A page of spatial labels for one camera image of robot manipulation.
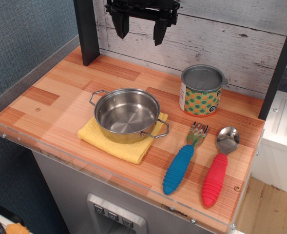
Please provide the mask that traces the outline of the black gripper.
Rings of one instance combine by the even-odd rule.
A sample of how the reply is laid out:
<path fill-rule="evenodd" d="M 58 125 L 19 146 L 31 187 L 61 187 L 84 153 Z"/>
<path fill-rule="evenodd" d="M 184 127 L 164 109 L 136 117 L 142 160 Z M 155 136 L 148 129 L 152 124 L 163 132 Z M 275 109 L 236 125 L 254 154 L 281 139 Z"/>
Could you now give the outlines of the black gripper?
<path fill-rule="evenodd" d="M 124 39 L 129 32 L 129 18 L 155 21 L 155 46 L 162 43 L 168 24 L 176 24 L 180 3 L 175 0 L 108 0 L 106 11 L 111 15 L 117 35 Z"/>

